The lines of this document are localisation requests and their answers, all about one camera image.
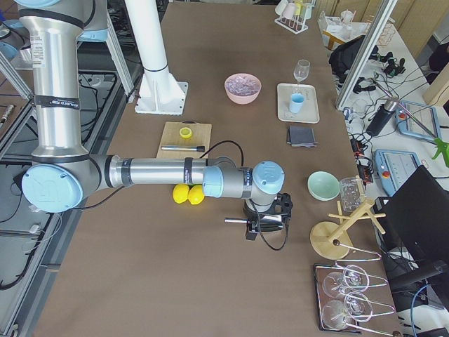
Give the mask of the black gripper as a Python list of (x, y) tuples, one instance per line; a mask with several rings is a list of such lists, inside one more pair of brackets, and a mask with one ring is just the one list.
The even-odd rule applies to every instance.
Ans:
[[(258, 210), (260, 216), (270, 215), (270, 216), (281, 216), (282, 218), (291, 218), (293, 203), (291, 201), (290, 195), (288, 193), (278, 193), (274, 201), (271, 203), (270, 207), (261, 211)], [(253, 210), (252, 204), (245, 200), (243, 206), (243, 212), (249, 218), (257, 218), (256, 211)], [(247, 240), (255, 241), (258, 235), (258, 227), (256, 220), (246, 221), (246, 234)]]

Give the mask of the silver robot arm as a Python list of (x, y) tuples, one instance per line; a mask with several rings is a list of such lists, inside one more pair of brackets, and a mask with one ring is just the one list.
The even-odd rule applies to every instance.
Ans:
[(91, 154), (81, 141), (77, 43), (106, 41), (105, 1), (19, 1), (29, 32), (39, 144), (22, 178), (27, 200), (51, 213), (67, 211), (105, 188), (177, 184), (208, 197), (243, 199), (246, 236), (288, 230), (292, 202), (282, 192), (283, 169), (263, 161), (254, 168), (225, 158), (138, 159)]

